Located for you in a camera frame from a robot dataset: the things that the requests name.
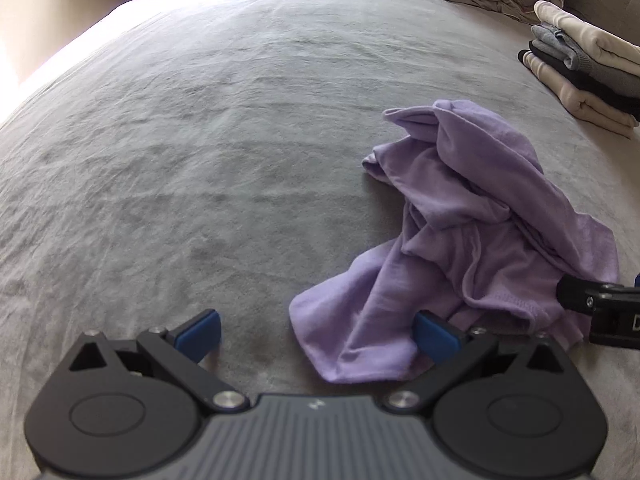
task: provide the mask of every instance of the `gray bed sheet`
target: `gray bed sheet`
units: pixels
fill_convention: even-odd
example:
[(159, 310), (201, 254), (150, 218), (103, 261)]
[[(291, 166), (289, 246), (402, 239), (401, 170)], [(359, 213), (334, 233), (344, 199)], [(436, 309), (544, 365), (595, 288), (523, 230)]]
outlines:
[[(528, 27), (442, 0), (212, 0), (107, 44), (0, 128), (0, 478), (36, 468), (22, 419), (82, 330), (133, 336), (215, 307), (220, 376), (323, 383), (287, 316), (299, 292), (398, 234), (360, 160), (388, 107), (466, 98), (526, 134), (575, 208), (640, 270), (640, 144), (574, 120), (516, 59)], [(640, 352), (573, 357), (610, 435), (596, 475), (640, 478)]]

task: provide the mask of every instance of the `black folded garment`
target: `black folded garment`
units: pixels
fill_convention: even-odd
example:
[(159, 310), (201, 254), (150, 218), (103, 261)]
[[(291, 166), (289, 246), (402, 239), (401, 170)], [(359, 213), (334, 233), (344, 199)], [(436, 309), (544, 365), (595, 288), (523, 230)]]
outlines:
[(621, 112), (631, 114), (640, 121), (640, 99), (616, 94), (611, 88), (596, 81), (593, 77), (583, 72), (578, 72), (577, 70), (568, 69), (559, 59), (536, 48), (532, 41), (529, 41), (529, 49), (536, 57), (540, 58), (540, 60), (544, 61), (556, 70), (556, 72), (568, 79), (578, 90), (591, 92), (606, 102), (606, 104), (617, 108)]

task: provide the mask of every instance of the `metal screw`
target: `metal screw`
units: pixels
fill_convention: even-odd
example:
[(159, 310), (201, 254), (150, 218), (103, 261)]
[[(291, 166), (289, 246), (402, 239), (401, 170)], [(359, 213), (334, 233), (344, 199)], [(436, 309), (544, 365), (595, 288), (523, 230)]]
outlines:
[(166, 328), (164, 326), (153, 326), (149, 329), (152, 334), (164, 335), (166, 334)]
[(213, 403), (225, 410), (234, 410), (242, 406), (245, 402), (244, 395), (232, 390), (216, 393), (213, 396)]
[(389, 395), (387, 401), (394, 408), (412, 408), (420, 402), (420, 397), (409, 390), (399, 390)]

